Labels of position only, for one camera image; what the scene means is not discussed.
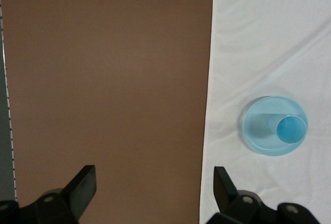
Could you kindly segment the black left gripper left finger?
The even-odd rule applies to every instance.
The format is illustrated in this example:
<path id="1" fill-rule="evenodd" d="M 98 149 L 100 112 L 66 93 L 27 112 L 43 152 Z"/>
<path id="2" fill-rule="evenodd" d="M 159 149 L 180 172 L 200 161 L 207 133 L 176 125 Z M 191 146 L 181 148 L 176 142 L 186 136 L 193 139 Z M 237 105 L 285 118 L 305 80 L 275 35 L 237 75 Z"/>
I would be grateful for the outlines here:
<path id="1" fill-rule="evenodd" d="M 19 210 L 19 223 L 78 223 L 97 191 L 96 168 L 84 166 L 63 188 Z"/>

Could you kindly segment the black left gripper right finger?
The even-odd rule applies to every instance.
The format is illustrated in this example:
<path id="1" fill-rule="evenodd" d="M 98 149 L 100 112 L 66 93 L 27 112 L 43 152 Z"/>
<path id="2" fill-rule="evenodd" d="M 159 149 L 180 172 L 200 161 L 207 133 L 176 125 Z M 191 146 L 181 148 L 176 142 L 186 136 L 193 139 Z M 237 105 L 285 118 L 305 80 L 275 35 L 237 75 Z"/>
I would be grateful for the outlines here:
<path id="1" fill-rule="evenodd" d="M 207 223 L 277 223 L 277 211 L 256 193 L 237 190 L 225 167 L 214 167 L 213 193 L 218 212 Z"/>

